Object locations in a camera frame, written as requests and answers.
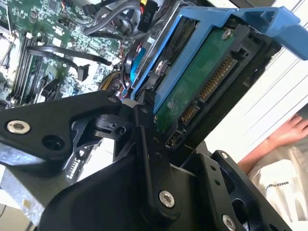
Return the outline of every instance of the hand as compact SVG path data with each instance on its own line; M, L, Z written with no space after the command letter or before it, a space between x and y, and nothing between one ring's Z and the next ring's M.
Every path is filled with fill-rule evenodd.
M294 115L274 131L267 142L277 148L279 146L297 142L308 135L308 120L299 115Z

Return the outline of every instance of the black connector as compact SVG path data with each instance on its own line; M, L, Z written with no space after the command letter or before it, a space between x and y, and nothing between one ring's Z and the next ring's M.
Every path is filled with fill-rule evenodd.
M89 64L84 65L84 66L79 66L78 67L78 71L77 71L77 79L80 81L84 81L86 80L86 78L88 77L88 73L89 73Z
M91 16L91 15L95 15L95 13L97 12L97 7L94 4L88 4L82 7L83 13L86 16Z
M155 12L158 10L158 5L153 0L148 0L144 6L144 12L141 15L137 29L144 33L148 32L151 27Z

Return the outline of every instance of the motherboard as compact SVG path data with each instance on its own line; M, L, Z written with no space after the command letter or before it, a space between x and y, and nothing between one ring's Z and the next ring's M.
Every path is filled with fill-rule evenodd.
M54 99L98 90L104 77L120 63L123 52L130 46L126 41L84 35L83 24L91 18L85 16L79 6L72 5L64 10L63 2L58 0L1 0L0 20L8 25L8 33L15 34L15 38L6 43L9 55L0 69L0 100L8 107L40 102L37 98L40 87L53 80L57 85ZM118 33L116 27L108 29ZM52 45L81 51L103 57L113 65L69 58L78 65L90 65L88 77L80 81L76 70L68 65L48 57L28 55L26 46L29 45ZM3 57L6 49L0 52Z

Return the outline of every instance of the person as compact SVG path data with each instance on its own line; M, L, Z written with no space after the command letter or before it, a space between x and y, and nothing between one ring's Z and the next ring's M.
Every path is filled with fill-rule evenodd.
M238 163L294 231L308 230L308 155L293 145L307 135L308 119L294 115Z

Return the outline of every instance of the white shirt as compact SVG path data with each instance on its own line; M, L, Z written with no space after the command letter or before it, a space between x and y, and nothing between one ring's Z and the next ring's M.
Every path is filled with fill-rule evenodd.
M299 149L275 149L248 177L292 230L308 231L308 160Z

